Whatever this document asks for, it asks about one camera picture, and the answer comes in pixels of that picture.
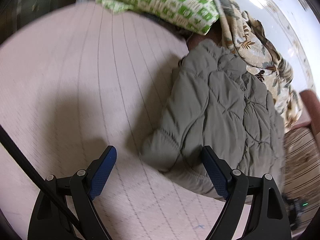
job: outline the green checkered pillow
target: green checkered pillow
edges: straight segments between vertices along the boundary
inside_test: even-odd
[[[205,35],[219,18],[213,0],[96,0],[114,12],[145,11],[174,25]]]

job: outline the folded gray garment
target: folded gray garment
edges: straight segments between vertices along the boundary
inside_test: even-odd
[[[159,126],[140,154],[184,188],[219,199],[200,159],[210,145],[232,169],[270,173],[281,192],[283,135],[266,86],[239,56],[204,40],[183,59]]]

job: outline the beige floral blanket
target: beige floral blanket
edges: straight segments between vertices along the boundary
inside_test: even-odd
[[[238,53],[247,70],[266,85],[276,111],[284,119],[285,131],[289,131],[303,108],[300,95],[291,87],[292,67],[265,37],[260,21],[241,12],[234,0],[214,2],[220,14],[222,45]]]

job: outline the black rod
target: black rod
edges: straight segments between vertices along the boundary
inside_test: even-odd
[[[80,233],[82,229],[79,220],[71,212],[71,210],[52,192],[48,185],[44,182],[44,179],[32,166],[32,164],[27,160],[27,158],[20,151],[18,146],[12,141],[7,132],[0,125],[0,143],[8,151],[11,157],[16,161],[16,163],[22,168],[22,170],[27,174],[27,176],[33,181],[34,184],[52,201],[53,204],[59,208],[59,210],[70,220],[70,222],[75,226]]]

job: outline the striped brown cushion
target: striped brown cushion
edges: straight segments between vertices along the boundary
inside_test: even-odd
[[[295,234],[308,226],[320,206],[320,152],[312,132],[306,127],[285,134],[284,152],[284,193],[291,199],[304,198],[309,203]]]

